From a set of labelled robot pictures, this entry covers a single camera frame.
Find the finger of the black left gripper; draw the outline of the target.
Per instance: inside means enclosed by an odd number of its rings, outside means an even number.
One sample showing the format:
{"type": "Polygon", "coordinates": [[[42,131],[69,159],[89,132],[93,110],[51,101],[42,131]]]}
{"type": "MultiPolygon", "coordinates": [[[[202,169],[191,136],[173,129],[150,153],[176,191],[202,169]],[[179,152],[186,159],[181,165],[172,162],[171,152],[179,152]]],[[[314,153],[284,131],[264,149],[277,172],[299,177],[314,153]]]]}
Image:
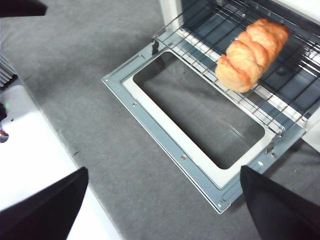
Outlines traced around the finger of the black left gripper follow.
{"type": "Polygon", "coordinates": [[[44,16],[48,6],[39,0],[0,0],[0,17],[44,16]]]}

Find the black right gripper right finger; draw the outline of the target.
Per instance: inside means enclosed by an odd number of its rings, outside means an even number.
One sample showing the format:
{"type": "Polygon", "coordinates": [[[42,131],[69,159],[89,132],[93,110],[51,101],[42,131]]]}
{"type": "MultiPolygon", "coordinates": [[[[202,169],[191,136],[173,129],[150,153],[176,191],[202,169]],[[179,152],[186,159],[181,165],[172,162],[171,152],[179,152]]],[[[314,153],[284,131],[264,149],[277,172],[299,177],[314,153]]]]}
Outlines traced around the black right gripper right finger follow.
{"type": "Polygon", "coordinates": [[[244,165],[240,184],[263,240],[318,240],[320,206],[244,165]]]}

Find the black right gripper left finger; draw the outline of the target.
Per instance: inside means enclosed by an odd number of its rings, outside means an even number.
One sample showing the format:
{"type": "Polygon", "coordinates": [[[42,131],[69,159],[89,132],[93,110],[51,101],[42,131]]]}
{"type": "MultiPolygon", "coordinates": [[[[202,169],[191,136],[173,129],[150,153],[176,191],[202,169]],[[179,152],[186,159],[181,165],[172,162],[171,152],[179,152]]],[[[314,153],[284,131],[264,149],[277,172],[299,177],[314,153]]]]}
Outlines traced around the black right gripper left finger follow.
{"type": "Polygon", "coordinates": [[[2,240],[65,240],[82,206],[86,167],[0,212],[2,240]]]}

